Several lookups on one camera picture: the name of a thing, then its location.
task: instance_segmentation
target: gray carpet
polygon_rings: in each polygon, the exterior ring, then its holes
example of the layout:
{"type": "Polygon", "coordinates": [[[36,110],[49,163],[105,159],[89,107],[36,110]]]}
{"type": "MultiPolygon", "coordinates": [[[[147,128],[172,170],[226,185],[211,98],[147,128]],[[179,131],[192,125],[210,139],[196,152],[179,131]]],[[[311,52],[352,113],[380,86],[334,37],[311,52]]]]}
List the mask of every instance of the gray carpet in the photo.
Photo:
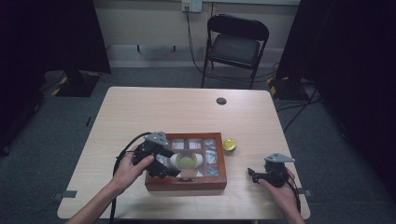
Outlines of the gray carpet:
{"type": "MultiPolygon", "coordinates": [[[[272,71],[261,68],[258,76],[272,71]]],[[[216,68],[214,73],[248,77],[244,70],[230,67],[216,68]]],[[[47,74],[44,86],[59,75],[47,74]]],[[[193,67],[115,68],[112,75],[100,78],[90,98],[54,97],[50,94],[54,87],[43,91],[39,110],[10,145],[10,155],[0,158],[0,223],[64,222],[57,217],[60,202],[53,195],[66,189],[109,87],[199,88],[200,84],[200,73],[193,67]]],[[[245,89],[216,79],[208,79],[205,87],[245,89]]],[[[256,82],[253,89],[268,87],[265,82],[256,82]]],[[[313,86],[307,86],[306,91],[312,93],[313,86]]],[[[278,109],[295,105],[275,104],[278,109]]],[[[299,110],[280,111],[282,126],[286,127],[299,110]]],[[[285,135],[302,184],[313,193],[307,198],[311,209],[307,223],[396,223],[395,204],[371,167],[343,138],[337,119],[325,104],[308,106],[285,135]]]]}

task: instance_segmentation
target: chair backrest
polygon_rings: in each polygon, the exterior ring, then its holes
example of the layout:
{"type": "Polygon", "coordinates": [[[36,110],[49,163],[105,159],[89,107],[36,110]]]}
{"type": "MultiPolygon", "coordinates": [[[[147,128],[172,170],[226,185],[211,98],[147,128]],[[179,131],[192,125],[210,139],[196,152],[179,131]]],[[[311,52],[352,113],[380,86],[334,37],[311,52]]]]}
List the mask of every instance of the chair backrest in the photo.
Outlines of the chair backrest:
{"type": "Polygon", "coordinates": [[[238,35],[250,39],[267,41],[268,28],[260,21],[219,14],[207,21],[208,32],[214,31],[226,35],[238,35]]]}

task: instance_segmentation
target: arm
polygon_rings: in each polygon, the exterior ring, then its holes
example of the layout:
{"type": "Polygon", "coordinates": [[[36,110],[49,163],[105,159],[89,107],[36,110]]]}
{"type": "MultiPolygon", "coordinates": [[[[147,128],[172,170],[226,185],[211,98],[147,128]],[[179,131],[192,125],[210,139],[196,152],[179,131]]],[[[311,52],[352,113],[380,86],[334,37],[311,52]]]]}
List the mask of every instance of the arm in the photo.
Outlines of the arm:
{"type": "MultiPolygon", "coordinates": [[[[288,170],[288,172],[290,175],[288,181],[293,184],[292,179],[294,179],[294,174],[290,170],[288,170]]],[[[270,191],[276,204],[282,210],[289,224],[305,223],[300,212],[297,209],[296,198],[294,196],[294,192],[289,185],[284,184],[280,188],[275,188],[264,179],[259,179],[258,182],[261,186],[270,191]]]]}
{"type": "Polygon", "coordinates": [[[105,212],[108,205],[128,189],[142,175],[143,170],[154,161],[154,157],[150,155],[134,166],[132,164],[133,156],[133,152],[126,153],[110,182],[66,223],[95,222],[105,212]]]}

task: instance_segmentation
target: table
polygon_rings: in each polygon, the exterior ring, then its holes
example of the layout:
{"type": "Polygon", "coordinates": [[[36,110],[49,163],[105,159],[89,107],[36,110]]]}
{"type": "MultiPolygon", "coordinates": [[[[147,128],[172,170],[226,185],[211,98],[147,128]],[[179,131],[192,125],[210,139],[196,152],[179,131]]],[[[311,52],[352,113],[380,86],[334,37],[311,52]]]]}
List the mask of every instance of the table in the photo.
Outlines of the table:
{"type": "MultiPolygon", "coordinates": [[[[247,168],[264,172],[263,158],[274,152],[290,157],[268,91],[112,87],[99,110],[67,190],[60,218],[73,216],[112,176],[116,156],[144,132],[214,133],[232,137],[237,148],[226,153],[225,190],[148,192],[139,176],[117,199],[116,218],[273,219],[282,218],[270,194],[253,184],[247,168]],[[223,97],[227,104],[218,105],[223,97]]],[[[296,174],[293,163],[286,163],[296,174]]],[[[302,216],[310,211],[301,195],[302,216]]],[[[109,217],[110,206],[101,216],[109,217]]]]}

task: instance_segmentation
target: chair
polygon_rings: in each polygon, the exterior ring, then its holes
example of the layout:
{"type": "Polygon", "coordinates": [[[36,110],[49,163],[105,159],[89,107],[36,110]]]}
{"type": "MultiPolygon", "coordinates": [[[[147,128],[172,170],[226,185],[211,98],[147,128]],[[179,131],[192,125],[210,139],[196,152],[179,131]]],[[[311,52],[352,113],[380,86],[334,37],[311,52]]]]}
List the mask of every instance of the chair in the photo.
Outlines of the chair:
{"type": "Polygon", "coordinates": [[[249,88],[262,58],[269,36],[268,28],[260,21],[219,14],[207,22],[207,42],[201,88],[205,84],[207,62],[224,63],[252,70],[249,88]],[[212,44],[212,32],[218,33],[212,44]]]}

